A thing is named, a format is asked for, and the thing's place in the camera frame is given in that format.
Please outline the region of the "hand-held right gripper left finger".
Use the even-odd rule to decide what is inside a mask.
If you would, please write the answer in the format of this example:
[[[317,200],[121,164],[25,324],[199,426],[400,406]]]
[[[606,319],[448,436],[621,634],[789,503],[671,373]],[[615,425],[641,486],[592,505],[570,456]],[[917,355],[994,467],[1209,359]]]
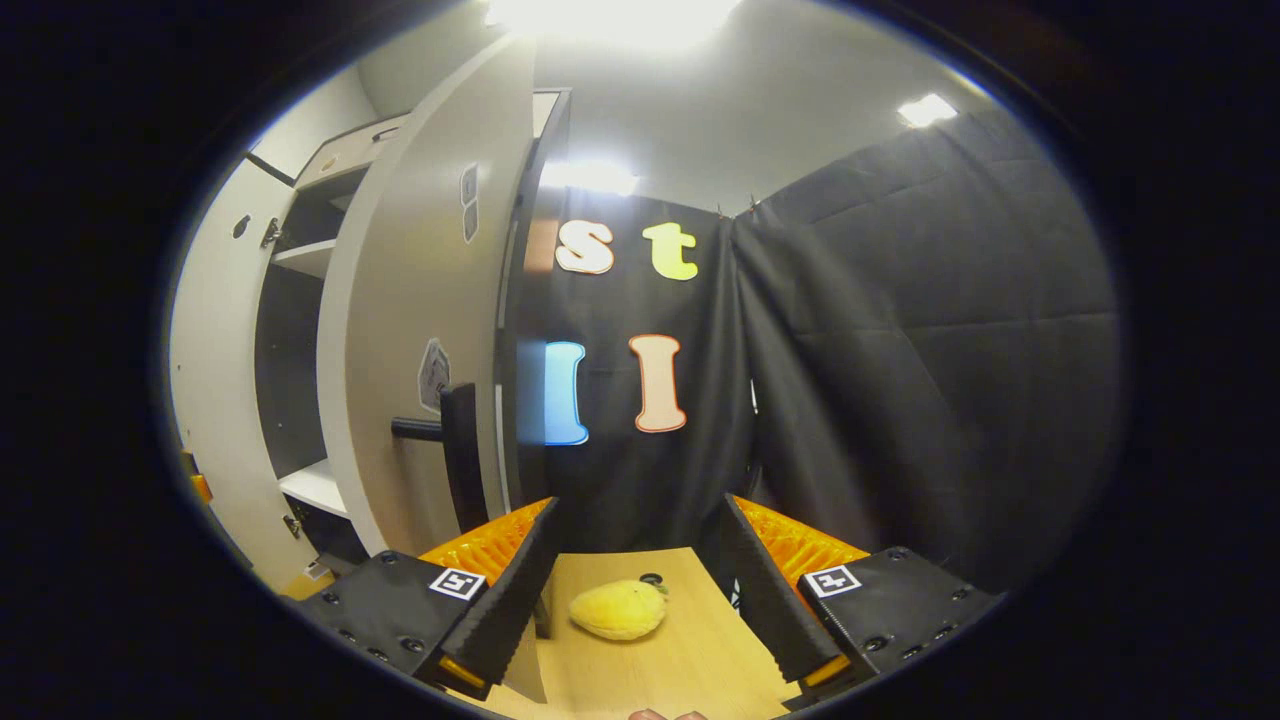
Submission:
[[[421,556],[384,551],[297,606],[406,676],[485,700],[503,682],[556,565],[559,505],[543,498]]]

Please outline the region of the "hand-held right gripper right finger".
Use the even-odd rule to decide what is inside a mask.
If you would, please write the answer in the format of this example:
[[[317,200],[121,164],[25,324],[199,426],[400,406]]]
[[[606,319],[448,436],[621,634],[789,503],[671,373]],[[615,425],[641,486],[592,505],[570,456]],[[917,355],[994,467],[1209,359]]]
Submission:
[[[736,495],[722,534],[745,621],[803,703],[919,662],[1004,601],[908,547],[870,553]]]

